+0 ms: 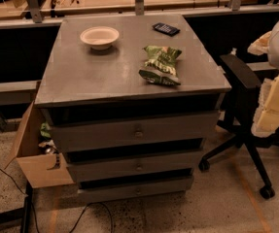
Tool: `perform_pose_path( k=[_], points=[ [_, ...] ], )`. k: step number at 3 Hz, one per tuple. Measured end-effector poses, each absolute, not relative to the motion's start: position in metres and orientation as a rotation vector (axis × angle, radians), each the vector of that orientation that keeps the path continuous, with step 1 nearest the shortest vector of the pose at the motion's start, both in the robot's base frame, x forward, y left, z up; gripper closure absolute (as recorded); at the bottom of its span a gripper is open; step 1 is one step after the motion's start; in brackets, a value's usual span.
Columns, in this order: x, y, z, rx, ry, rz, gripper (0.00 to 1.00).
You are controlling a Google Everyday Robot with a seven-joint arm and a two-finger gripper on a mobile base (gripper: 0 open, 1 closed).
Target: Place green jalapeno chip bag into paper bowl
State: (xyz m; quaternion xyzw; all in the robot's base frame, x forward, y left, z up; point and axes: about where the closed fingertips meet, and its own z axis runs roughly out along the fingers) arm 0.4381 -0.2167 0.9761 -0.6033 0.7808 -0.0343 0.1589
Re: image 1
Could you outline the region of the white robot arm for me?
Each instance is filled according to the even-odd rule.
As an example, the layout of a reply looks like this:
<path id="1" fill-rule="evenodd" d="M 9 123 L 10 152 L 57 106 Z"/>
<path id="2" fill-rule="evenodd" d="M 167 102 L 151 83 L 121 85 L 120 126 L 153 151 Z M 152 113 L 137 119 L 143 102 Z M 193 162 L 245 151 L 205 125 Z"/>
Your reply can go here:
<path id="1" fill-rule="evenodd" d="M 270 66 L 279 70 L 279 21 L 271 31 L 260 36 L 248 47 L 254 55 L 267 54 Z M 273 80 L 265 78 L 259 95 L 251 131 L 257 137 L 268 137 L 279 128 L 279 74 Z"/>

